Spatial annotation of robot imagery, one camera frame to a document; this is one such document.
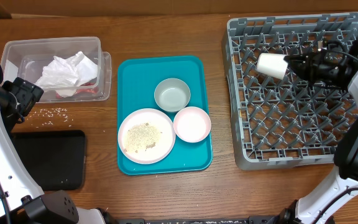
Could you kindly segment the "white napkin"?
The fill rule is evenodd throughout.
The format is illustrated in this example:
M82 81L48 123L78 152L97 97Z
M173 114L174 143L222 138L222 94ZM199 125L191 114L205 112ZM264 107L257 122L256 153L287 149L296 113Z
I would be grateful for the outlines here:
M98 74L98 66L91 61L82 51L69 58L54 56L53 61L43 67L42 76L36 81L36 85L43 90L46 88L63 88L57 90L57 95L62 98L73 96L79 86L83 86L94 80Z

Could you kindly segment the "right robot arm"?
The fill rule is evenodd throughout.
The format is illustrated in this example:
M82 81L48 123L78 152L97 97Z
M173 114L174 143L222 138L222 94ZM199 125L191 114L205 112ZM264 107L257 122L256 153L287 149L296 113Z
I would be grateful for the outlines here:
M346 90L358 110L358 40L349 51L337 40L324 40L323 49L284 56L285 66L299 78L314 84ZM295 200L271 219L271 223L333 223L333 215L358 195L358 117L337 144L334 167L307 196Z

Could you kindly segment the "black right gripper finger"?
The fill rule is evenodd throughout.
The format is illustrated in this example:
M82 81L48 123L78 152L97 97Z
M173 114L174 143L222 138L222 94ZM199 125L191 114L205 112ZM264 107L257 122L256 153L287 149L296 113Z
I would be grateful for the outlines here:
M289 67L289 69L300 79L314 83L313 71L310 67Z
M298 55L286 55L284 56L284 61L292 62L292 61L301 61L305 62L316 55L316 52L310 52L307 54L298 54Z

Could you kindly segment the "red snack wrapper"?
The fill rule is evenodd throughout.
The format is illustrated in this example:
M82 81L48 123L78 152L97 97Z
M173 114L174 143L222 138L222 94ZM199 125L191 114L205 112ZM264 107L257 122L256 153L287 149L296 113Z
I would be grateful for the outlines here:
M64 90L56 90L57 98L74 98L84 94L95 95L99 91L99 87L90 88L91 84L84 84L83 86L87 86L87 88L80 89L64 89Z

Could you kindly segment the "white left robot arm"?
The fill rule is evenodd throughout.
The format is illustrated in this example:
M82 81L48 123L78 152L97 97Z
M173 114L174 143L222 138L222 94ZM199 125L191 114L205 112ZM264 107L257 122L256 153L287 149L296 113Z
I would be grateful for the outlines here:
M59 190L45 194L23 165L11 140L43 90L21 78L4 81L0 68L0 223L115 223L101 208L83 209Z

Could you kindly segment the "white cup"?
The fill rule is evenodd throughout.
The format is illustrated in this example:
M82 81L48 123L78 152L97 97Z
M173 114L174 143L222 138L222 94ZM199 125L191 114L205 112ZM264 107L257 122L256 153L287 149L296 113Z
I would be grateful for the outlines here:
M287 72L288 63L284 54L261 53L256 70L267 76L282 80Z

